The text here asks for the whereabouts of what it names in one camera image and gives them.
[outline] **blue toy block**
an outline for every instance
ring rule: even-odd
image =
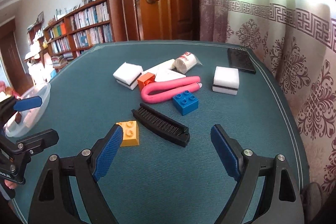
[[[198,99],[186,90],[173,97],[173,105],[184,116],[198,108]]]

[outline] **yellow toy block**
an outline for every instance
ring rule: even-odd
[[[123,128],[124,136],[120,145],[122,146],[135,146],[139,145],[139,127],[137,121],[117,122]]]

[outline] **orange toy block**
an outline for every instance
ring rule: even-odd
[[[155,79],[155,75],[150,72],[145,73],[144,75],[141,75],[138,78],[138,85],[139,85],[140,91],[145,87],[145,85],[154,83],[154,79]]]
[[[117,122],[123,128],[124,136],[120,145],[122,146],[135,146],[139,145],[139,127],[136,121]]]

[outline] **hand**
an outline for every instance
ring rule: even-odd
[[[5,185],[9,189],[15,189],[17,187],[17,184],[15,182],[11,182],[11,181],[8,181],[8,180],[5,180]]]

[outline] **blue gripper pad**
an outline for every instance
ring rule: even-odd
[[[227,174],[238,182],[241,177],[243,165],[241,146],[236,140],[230,139],[219,124],[216,124],[211,128],[210,138]]]
[[[110,165],[123,141],[123,128],[114,125],[109,133],[101,140],[101,145],[97,146],[96,152],[92,155],[93,178],[97,182],[107,174]]]
[[[40,96],[34,96],[22,100],[18,100],[13,109],[17,112],[21,112],[24,110],[40,107],[42,105],[42,98]]]

